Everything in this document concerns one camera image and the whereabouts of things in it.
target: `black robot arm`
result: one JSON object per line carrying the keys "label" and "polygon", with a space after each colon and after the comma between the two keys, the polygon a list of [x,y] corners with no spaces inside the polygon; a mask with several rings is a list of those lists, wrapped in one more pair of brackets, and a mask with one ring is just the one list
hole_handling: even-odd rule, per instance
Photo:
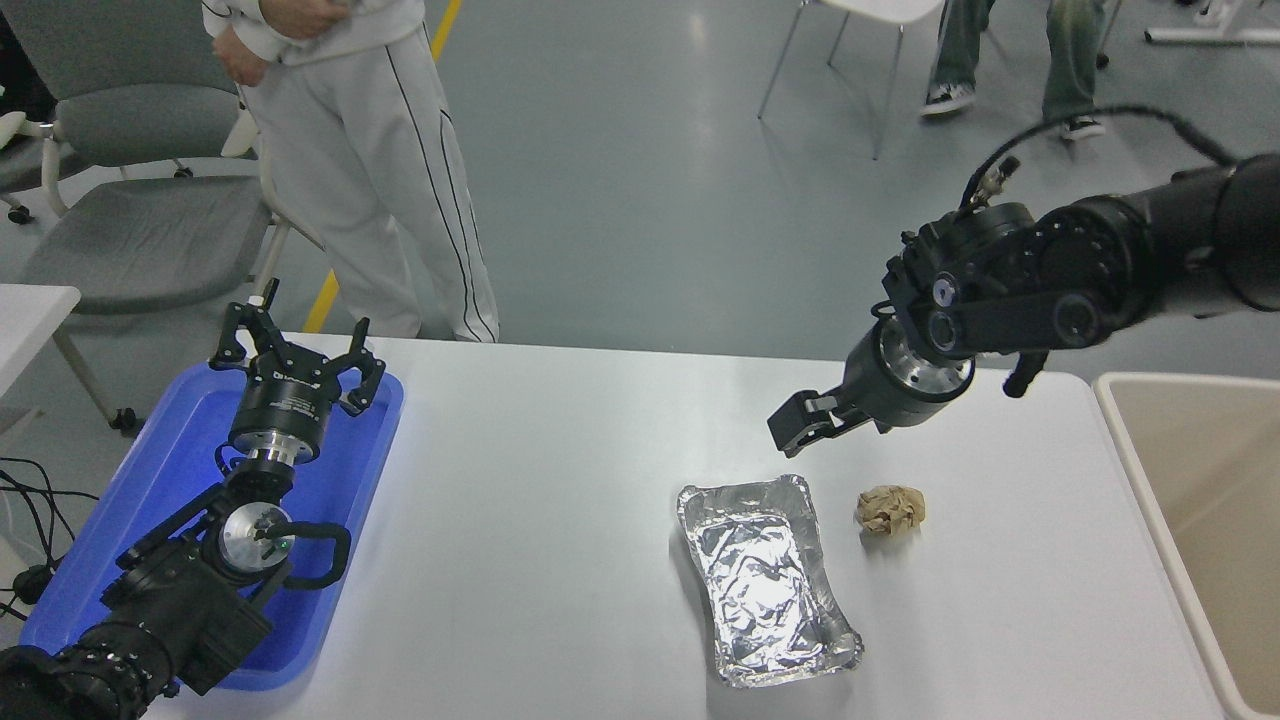
{"label": "black robot arm", "polygon": [[1050,351],[1153,315],[1280,310],[1280,155],[1039,220],[1018,204],[974,202],[902,242],[841,384],[795,393],[769,418],[788,457],[867,421],[923,423],[969,387],[977,354],[1019,354],[1005,392],[1020,397]]}
{"label": "black robot arm", "polygon": [[[156,697],[177,693],[177,680],[204,694],[271,632],[262,609],[276,591],[342,578],[349,532],[293,520],[279,503],[293,466],[320,455],[332,405],[351,415],[367,409],[384,363],[364,347],[367,319],[335,359],[288,342],[268,314],[274,290],[273,281],[261,305],[228,306],[210,359],[214,369],[246,374],[227,441],[243,457],[232,468],[219,455],[225,479],[120,555],[123,574],[102,593],[104,621],[52,656],[26,646],[0,652],[4,720],[134,720]],[[242,328],[253,338],[251,359],[236,340]],[[348,369],[361,382],[344,395],[338,375]],[[291,575],[300,539],[333,541],[326,573]]]}

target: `crumpled brown paper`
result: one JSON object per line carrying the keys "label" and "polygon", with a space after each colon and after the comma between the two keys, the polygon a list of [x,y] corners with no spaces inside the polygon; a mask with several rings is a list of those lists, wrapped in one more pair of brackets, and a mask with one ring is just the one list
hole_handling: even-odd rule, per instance
{"label": "crumpled brown paper", "polygon": [[924,493],[905,486],[877,486],[858,496],[858,521],[873,533],[895,534],[924,521]]}

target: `cable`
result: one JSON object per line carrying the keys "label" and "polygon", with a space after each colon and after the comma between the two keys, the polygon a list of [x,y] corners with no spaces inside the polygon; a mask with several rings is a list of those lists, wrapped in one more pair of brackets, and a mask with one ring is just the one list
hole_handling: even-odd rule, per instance
{"label": "cable", "polygon": [[218,469],[223,473],[224,478],[227,475],[230,475],[232,470],[234,470],[237,465],[244,461],[243,457],[232,457],[230,461],[228,462],[223,457],[223,451],[227,450],[228,447],[234,447],[234,446],[230,442],[224,442],[214,448],[214,462],[218,464]]}
{"label": "cable", "polygon": [[12,488],[0,488],[0,491],[17,492],[18,495],[22,496],[23,502],[27,503],[27,510],[31,511],[31,519],[36,524],[36,536],[40,538],[40,547],[45,555],[45,561],[52,562],[54,560],[52,539],[51,537],[45,536],[45,524],[41,523],[40,512],[36,510],[36,503],[31,500],[31,492],[27,489],[28,486],[23,486],[18,480],[13,479],[13,477],[9,475],[9,473],[5,473],[4,470],[0,470],[0,479],[13,486]]}
{"label": "cable", "polygon": [[17,619],[22,620],[23,623],[26,623],[27,621],[27,615],[23,614],[23,612],[20,612],[18,609],[15,609],[13,606],[13,603],[18,601],[18,593],[14,592],[13,588],[4,588],[4,589],[0,589],[0,592],[12,592],[13,593],[13,597],[9,598],[9,602],[0,602],[0,618],[4,618],[5,615],[13,615],[14,618],[17,618]]}
{"label": "cable", "polygon": [[[1194,149],[1197,152],[1204,155],[1210,160],[1213,160],[1219,165],[1228,167],[1228,165],[1234,165],[1239,161],[1239,158],[1229,152],[1225,147],[1219,145],[1215,140],[1210,138],[1207,135],[1202,133],[1193,124],[1190,124],[1190,122],[1172,113],[1167,113],[1165,110],[1148,108],[1147,105],[1107,105],[1103,108],[1097,108],[1088,114],[1140,115],[1147,118],[1156,118],[1158,120],[1164,120],[1171,124],[1174,127],[1174,132],[1178,133],[1178,137],[1183,138],[1183,141],[1187,142],[1187,145],[1192,146],[1192,149]],[[989,156],[987,156],[987,159],[982,163],[982,165],[979,165],[978,169],[969,177],[969,184],[965,186],[964,197],[960,200],[960,209],[964,210],[969,208],[970,202],[973,201],[974,193],[978,191],[978,184],[982,182],[983,176],[986,176],[987,170],[989,170],[991,167],[995,165],[997,160],[1004,158],[1006,152],[1021,145],[1023,141],[1025,141],[1027,138],[1034,135],[1039,135],[1052,127],[1060,126],[1069,119],[1070,118],[1055,118],[1052,120],[1044,120],[1042,123],[1037,123],[1030,128],[1027,128],[1025,131],[1015,135],[1007,142],[997,147],[996,151],[992,152]]]}
{"label": "cable", "polygon": [[[40,471],[40,477],[44,478],[44,480],[45,480],[45,491],[44,491],[44,493],[45,493],[45,502],[49,503],[49,510],[50,510],[50,512],[49,512],[49,537],[50,537],[50,541],[52,541],[52,534],[54,534],[54,516],[55,515],[58,516],[59,520],[61,520],[63,528],[67,529],[67,534],[69,534],[72,537],[72,541],[74,541],[76,539],[76,532],[72,530],[70,523],[67,521],[67,518],[63,516],[63,511],[58,507],[58,502],[54,501],[54,493],[56,491],[54,491],[54,483],[50,482],[49,473],[45,471],[45,466],[41,465],[40,462],[36,462],[35,460],[27,460],[24,457],[0,457],[0,462],[19,462],[19,464],[23,464],[23,465],[31,465],[32,468],[35,468],[36,470]],[[28,489],[33,489],[36,492],[40,492],[37,488],[31,488],[31,486],[24,486],[24,487],[27,487]]]}
{"label": "cable", "polygon": [[13,527],[13,507],[12,507],[12,505],[9,502],[9,495],[5,493],[5,492],[0,492],[0,500],[4,500],[4,512],[5,512],[5,515],[9,519],[9,537],[13,538],[18,544],[20,544],[20,546],[31,550],[32,552],[42,552],[38,547],[36,547],[36,546],[31,544],[29,542],[22,539],[20,537],[18,537],[18,532],[14,530],[14,527]]}

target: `person's hand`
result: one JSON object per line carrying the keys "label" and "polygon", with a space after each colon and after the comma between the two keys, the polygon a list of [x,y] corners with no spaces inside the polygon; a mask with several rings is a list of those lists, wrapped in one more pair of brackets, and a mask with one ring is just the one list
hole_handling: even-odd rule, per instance
{"label": "person's hand", "polygon": [[223,68],[237,85],[253,87],[262,82],[262,76],[270,65],[259,58],[252,50],[244,46],[236,28],[227,26],[227,29],[214,38],[214,55],[223,61]]}
{"label": "person's hand", "polygon": [[266,24],[293,40],[311,40],[325,33],[351,10],[335,0],[260,0]]}

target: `white pants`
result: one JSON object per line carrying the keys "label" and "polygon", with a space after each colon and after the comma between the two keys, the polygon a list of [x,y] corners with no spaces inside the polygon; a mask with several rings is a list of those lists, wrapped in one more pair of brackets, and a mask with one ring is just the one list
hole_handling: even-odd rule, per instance
{"label": "white pants", "polygon": [[495,342],[462,154],[425,28],[387,46],[271,65],[244,99],[282,202],[325,243],[342,297],[370,334],[413,337],[422,309],[397,223],[458,340]]}

